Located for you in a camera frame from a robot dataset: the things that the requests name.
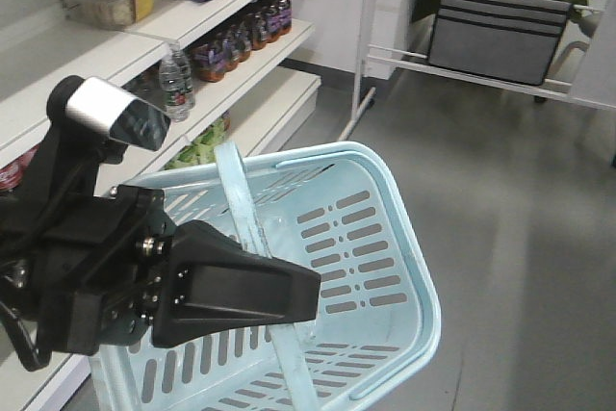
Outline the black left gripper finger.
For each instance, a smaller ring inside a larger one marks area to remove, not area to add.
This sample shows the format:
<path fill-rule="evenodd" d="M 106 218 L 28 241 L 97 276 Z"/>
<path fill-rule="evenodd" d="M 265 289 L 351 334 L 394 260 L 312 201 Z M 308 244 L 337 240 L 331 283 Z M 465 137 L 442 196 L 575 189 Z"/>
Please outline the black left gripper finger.
<path fill-rule="evenodd" d="M 171 348 L 230 329 L 311 321 L 320 290 L 317 272 L 247 252 L 191 220 L 171 241 L 151 343 Z"/>

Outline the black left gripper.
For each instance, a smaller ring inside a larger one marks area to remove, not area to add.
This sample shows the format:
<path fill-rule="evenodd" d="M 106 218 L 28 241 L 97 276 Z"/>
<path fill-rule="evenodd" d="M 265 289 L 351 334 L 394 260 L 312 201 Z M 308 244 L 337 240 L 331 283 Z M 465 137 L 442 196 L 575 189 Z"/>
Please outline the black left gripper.
<path fill-rule="evenodd" d="M 1 200 L 1 323 L 19 355 L 93 355 L 130 346 L 156 311 L 174 225 L 160 190 L 121 185 L 114 197 L 69 193 Z"/>

